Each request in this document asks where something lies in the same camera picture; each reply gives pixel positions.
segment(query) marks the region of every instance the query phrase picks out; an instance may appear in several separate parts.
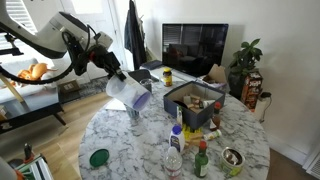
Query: white robotic arm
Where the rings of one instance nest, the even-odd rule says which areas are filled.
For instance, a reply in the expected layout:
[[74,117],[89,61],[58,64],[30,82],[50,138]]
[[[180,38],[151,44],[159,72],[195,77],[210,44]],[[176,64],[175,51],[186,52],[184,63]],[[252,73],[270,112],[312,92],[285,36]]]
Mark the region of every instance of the white robotic arm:
[[0,29],[14,35],[42,55],[57,59],[64,56],[68,51],[72,63],[70,67],[51,81],[28,81],[22,80],[2,69],[0,73],[28,84],[43,84],[56,81],[67,75],[72,69],[77,75],[86,72],[87,63],[92,61],[97,67],[105,69],[109,76],[116,74],[121,80],[126,77],[120,70],[120,63],[112,52],[107,49],[112,44],[112,39],[105,33],[95,33],[89,25],[84,25],[77,18],[65,12],[58,12],[37,33],[30,32],[24,25],[13,20],[7,13],[6,0],[0,0]]

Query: television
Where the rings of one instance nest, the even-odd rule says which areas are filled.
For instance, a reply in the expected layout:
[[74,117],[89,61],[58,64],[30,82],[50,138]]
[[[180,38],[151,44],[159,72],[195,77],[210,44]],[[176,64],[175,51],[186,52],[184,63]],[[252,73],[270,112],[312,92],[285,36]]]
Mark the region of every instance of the television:
[[194,77],[221,64],[228,24],[162,24],[162,64]]

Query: jar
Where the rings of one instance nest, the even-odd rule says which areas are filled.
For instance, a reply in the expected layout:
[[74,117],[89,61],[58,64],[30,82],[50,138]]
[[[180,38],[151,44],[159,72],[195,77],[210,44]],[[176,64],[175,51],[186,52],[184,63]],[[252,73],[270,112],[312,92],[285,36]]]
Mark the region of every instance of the jar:
[[164,86],[172,86],[172,73],[170,68],[163,69],[163,84]]

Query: hanging coat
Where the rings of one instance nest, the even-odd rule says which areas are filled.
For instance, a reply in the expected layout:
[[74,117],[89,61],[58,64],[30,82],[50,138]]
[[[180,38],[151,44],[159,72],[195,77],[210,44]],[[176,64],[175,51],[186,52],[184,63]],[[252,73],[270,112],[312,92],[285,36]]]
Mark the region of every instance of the hanging coat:
[[130,0],[127,22],[124,30],[124,47],[133,56],[134,69],[140,68],[141,64],[147,62],[144,41],[140,32],[134,2]]

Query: marble table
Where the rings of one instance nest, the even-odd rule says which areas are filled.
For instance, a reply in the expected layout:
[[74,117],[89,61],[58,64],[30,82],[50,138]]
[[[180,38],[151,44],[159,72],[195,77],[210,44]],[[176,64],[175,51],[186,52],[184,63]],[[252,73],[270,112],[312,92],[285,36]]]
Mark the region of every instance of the marble table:
[[[130,120],[125,111],[101,108],[89,122],[79,147],[79,167],[84,180],[92,179],[165,179],[164,155],[169,148],[169,134],[175,119],[163,109],[163,95],[183,84],[172,87],[161,83],[152,85],[153,98],[140,112],[138,120]],[[269,170],[269,146],[265,132],[253,114],[238,100],[226,95],[221,109],[222,136],[208,141],[208,174],[204,179],[225,179],[219,169],[219,155],[225,147],[243,153],[246,163],[238,176],[232,179],[266,179]],[[205,124],[204,132],[209,132]],[[97,149],[108,149],[109,160],[103,166],[92,168],[90,155]],[[183,179],[197,179],[193,163],[197,147],[184,152]]]

